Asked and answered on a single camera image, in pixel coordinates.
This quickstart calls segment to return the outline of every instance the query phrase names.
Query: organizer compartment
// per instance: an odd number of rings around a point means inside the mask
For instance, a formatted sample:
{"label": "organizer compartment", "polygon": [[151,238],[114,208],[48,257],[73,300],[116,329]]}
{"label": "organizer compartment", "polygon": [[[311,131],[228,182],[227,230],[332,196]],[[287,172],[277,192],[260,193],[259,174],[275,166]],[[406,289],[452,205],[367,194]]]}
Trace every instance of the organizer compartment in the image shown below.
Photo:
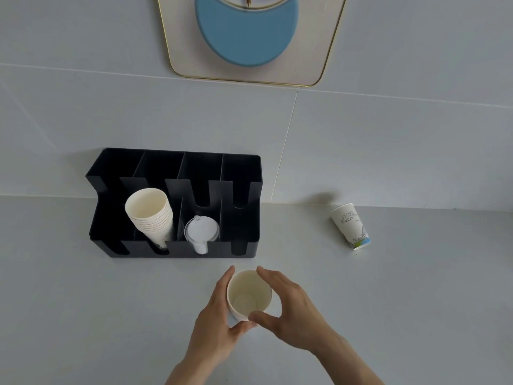
{"label": "organizer compartment", "polygon": [[[99,194],[90,238],[111,257],[252,258],[260,239],[262,170],[257,155],[106,148],[86,175]],[[168,195],[173,235],[158,249],[126,216],[124,204],[137,190],[155,187]],[[184,235],[195,215],[220,226],[217,241],[199,255]]]}

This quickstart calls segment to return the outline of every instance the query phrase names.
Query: paper cup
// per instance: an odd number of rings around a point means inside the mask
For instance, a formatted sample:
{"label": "paper cup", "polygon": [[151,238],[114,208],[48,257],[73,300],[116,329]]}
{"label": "paper cup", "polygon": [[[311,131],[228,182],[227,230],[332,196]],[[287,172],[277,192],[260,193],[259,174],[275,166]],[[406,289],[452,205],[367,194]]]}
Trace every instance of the paper cup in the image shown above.
{"label": "paper cup", "polygon": [[219,236],[219,224],[208,216],[194,216],[184,229],[185,239],[198,254],[207,254],[207,242],[213,242]]}
{"label": "paper cup", "polygon": [[132,194],[125,212],[134,226],[159,248],[167,248],[173,230],[173,211],[166,194],[160,189],[146,188]]}
{"label": "paper cup", "polygon": [[353,204],[345,204],[335,209],[331,213],[331,219],[343,233],[353,250],[358,250],[370,244],[369,234]]}
{"label": "paper cup", "polygon": [[226,297],[234,318],[247,321],[254,310],[266,311],[271,304],[273,290],[255,270],[244,270],[231,278]]}

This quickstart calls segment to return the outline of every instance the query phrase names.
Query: blue circle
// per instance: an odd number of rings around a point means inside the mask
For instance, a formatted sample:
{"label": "blue circle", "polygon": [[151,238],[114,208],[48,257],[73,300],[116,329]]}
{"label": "blue circle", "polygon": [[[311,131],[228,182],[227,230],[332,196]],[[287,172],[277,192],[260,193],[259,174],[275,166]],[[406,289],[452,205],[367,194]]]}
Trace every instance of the blue circle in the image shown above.
{"label": "blue circle", "polygon": [[196,19],[210,48],[225,61],[254,67],[271,62],[289,45],[298,25],[299,2],[262,10],[221,0],[196,0]]}

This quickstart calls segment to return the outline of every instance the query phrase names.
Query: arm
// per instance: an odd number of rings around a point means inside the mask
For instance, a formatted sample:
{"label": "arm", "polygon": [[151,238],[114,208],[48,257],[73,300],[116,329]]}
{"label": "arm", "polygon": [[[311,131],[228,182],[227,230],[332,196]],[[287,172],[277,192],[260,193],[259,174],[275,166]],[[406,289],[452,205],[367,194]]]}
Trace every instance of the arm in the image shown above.
{"label": "arm", "polygon": [[256,327],[250,321],[228,327],[226,288],[234,272],[231,266],[215,285],[210,301],[196,319],[185,357],[165,385],[203,385],[215,367],[230,355],[239,338]]}
{"label": "arm", "polygon": [[256,269],[259,276],[278,294],[282,315],[252,312],[249,319],[273,332],[278,338],[317,357],[335,385],[383,385],[350,344],[324,320],[301,287],[280,272]]}

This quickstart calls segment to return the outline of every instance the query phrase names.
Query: hand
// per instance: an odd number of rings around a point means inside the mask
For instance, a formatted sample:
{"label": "hand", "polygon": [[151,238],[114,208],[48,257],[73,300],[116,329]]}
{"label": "hand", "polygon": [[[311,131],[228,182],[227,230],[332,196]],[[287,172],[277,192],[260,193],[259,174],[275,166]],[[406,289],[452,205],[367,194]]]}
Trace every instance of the hand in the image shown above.
{"label": "hand", "polygon": [[314,354],[324,341],[339,337],[298,284],[281,272],[260,266],[256,271],[281,299],[282,315],[278,318],[255,311],[249,314],[249,320],[270,330],[285,343]]}
{"label": "hand", "polygon": [[215,285],[210,301],[196,319],[184,360],[206,363],[214,369],[230,355],[239,338],[257,326],[241,321],[233,328],[228,327],[226,288],[234,273],[235,267],[230,266]]}

